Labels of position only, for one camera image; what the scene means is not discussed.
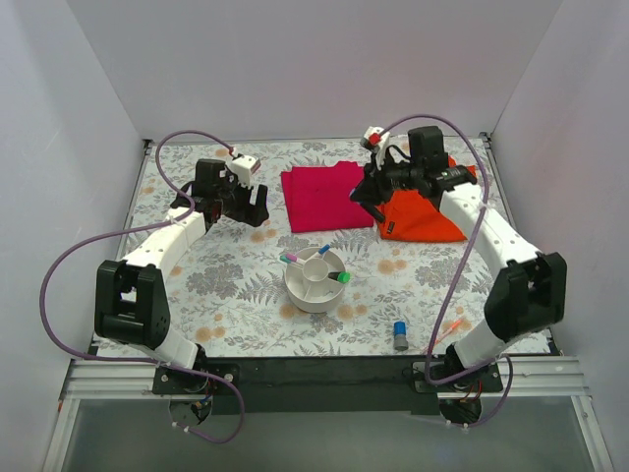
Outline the white marker blue cap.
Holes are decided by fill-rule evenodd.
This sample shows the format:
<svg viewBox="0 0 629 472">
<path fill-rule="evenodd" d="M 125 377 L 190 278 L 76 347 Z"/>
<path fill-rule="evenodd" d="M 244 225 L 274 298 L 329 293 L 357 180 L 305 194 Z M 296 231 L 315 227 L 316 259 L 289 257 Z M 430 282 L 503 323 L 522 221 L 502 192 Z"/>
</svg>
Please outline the white marker blue cap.
<svg viewBox="0 0 629 472">
<path fill-rule="evenodd" d="M 317 254 L 319 257 L 323 257 L 323 256 L 324 256 L 324 255 L 325 255 L 325 254 L 329 251 L 329 249 L 330 249 L 330 245 L 329 245 L 329 244 L 326 244 L 326 245 L 324 245 L 323 247 L 321 247 L 321 248 L 317 251 L 317 253 L 316 253 L 316 254 Z"/>
</svg>

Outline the green cap black highlighter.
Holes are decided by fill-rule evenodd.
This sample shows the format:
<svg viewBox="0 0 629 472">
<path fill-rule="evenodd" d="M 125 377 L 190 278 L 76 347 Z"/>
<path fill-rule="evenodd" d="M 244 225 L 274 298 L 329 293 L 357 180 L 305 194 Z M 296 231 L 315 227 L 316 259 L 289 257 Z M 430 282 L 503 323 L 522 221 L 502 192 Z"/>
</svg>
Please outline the green cap black highlighter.
<svg viewBox="0 0 629 472">
<path fill-rule="evenodd" d="M 327 276 L 342 284 L 348 283 L 351 279 L 351 274 L 348 271 L 332 271 Z"/>
</svg>

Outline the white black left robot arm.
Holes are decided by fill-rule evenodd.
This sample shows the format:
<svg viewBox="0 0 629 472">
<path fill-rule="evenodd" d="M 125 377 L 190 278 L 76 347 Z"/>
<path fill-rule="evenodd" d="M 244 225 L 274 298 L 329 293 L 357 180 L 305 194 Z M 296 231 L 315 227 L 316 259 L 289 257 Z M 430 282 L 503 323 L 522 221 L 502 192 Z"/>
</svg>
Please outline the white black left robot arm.
<svg viewBox="0 0 629 472">
<path fill-rule="evenodd" d="M 188 250 L 221 216 L 259 227 L 268 219 L 267 187 L 253 185 L 260 161 L 240 154 L 226 161 L 201 159 L 195 179 L 170 205 L 164 222 L 120 261 L 103 262 L 96 274 L 94 330 L 163 364 L 178 366 L 175 381 L 202 391 L 209 370 L 200 348 L 171 324 L 166 279 Z"/>
</svg>

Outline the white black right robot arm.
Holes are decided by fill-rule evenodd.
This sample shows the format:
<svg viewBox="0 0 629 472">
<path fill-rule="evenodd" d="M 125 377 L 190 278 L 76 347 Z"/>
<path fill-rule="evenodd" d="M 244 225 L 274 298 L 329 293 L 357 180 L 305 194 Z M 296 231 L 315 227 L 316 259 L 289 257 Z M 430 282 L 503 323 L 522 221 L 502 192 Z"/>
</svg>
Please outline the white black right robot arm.
<svg viewBox="0 0 629 472">
<path fill-rule="evenodd" d="M 418 193 L 463 233 L 467 249 L 478 252 L 493 278 L 483 320 L 447 348 L 441 365 L 425 368 L 428 383 L 467 390 L 508 347 L 563 320 L 567 263 L 558 253 L 545 254 L 526 241 L 488 205 L 485 177 L 450 164 L 438 127 L 410 130 L 409 150 L 399 160 L 389 137 L 380 127 L 365 131 L 361 145 L 371 160 L 351 201 L 382 222 L 379 206 L 395 192 Z"/>
</svg>

